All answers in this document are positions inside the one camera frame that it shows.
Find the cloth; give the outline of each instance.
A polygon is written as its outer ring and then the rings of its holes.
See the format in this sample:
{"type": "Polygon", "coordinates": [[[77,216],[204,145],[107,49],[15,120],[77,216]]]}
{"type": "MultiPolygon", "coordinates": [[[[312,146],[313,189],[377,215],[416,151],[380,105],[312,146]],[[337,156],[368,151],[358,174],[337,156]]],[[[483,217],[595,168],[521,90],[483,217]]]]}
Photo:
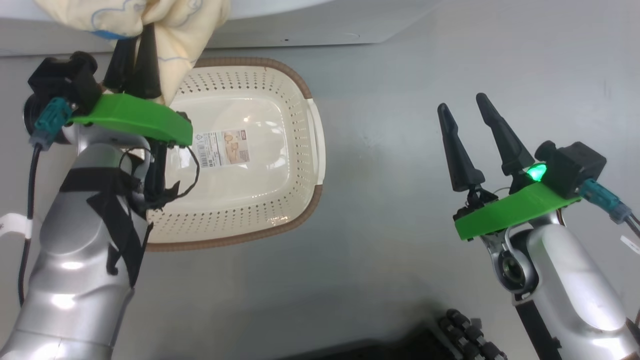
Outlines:
{"type": "Polygon", "coordinates": [[[230,0],[35,0],[54,20],[108,40],[155,23],[160,84],[169,105],[184,76],[229,15],[230,0]]]}

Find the green bracket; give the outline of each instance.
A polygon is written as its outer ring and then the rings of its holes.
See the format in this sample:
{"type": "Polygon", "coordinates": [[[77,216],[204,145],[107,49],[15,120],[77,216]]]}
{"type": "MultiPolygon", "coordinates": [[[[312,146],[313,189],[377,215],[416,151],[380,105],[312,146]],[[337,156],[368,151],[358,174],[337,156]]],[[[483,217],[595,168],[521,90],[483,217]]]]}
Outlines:
{"type": "Polygon", "coordinates": [[[543,183],[529,185],[456,221],[462,240],[486,235],[527,222],[580,200],[564,199],[543,183]]]}
{"type": "Polygon", "coordinates": [[[193,126],[165,105],[127,94],[103,94],[91,114],[72,122],[93,123],[107,129],[133,133],[178,146],[193,141],[193,126]]]}

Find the basket handle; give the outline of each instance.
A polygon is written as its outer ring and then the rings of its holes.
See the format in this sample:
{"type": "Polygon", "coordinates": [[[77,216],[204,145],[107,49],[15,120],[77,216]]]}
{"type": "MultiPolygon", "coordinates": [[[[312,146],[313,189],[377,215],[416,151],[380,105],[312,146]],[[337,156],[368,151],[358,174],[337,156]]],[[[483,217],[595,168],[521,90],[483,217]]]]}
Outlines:
{"type": "Polygon", "coordinates": [[[322,185],[324,181],[324,173],[326,171],[326,146],[324,144],[324,130],[320,121],[320,113],[313,98],[307,99],[309,105],[309,117],[312,120],[313,132],[315,136],[316,148],[314,154],[317,156],[317,174],[318,181],[316,185],[322,185]]]}

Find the laundry basket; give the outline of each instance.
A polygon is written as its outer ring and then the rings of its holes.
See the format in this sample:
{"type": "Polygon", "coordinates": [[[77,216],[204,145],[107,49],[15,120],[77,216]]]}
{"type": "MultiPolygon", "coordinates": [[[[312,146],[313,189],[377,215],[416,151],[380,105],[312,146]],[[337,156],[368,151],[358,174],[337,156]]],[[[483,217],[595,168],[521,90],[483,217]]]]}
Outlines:
{"type": "MultiPolygon", "coordinates": [[[[225,246],[284,233],[315,210],[324,134],[300,75],[264,58],[201,59],[171,106],[193,124],[200,180],[188,196],[150,211],[147,250],[225,246]]],[[[193,182],[188,149],[167,154],[166,184],[193,182]]]]}

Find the glowing green led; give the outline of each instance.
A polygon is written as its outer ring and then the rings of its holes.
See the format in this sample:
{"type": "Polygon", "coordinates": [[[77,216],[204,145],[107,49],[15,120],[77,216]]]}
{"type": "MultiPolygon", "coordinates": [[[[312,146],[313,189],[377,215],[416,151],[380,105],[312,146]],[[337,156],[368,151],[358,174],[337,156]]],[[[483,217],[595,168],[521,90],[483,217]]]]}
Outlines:
{"type": "Polygon", "coordinates": [[[544,163],[535,164],[527,170],[527,174],[534,181],[540,181],[545,172],[547,172],[547,164],[544,163]]]}

